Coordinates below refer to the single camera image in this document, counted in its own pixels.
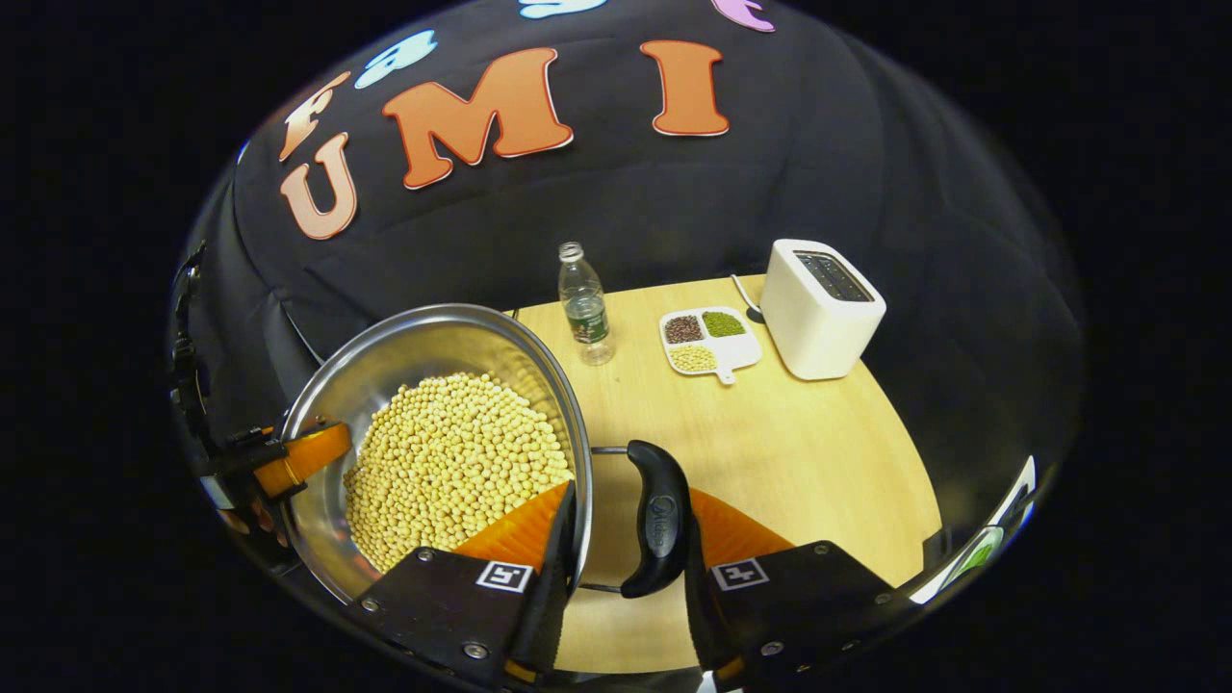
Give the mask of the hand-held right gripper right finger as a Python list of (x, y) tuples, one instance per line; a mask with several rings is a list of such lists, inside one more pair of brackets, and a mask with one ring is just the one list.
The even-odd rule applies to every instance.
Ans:
[(906, 591), (837, 543), (795, 545), (712, 494), (690, 497), (689, 633), (717, 687), (817, 687), (910, 625)]

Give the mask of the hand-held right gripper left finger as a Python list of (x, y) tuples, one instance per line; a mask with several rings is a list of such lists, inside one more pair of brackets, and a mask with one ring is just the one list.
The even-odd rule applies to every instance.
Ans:
[(577, 485), (558, 485), (513, 514), (529, 556), (419, 547), (356, 598), (350, 621), (452, 686), (535, 686), (561, 641)]

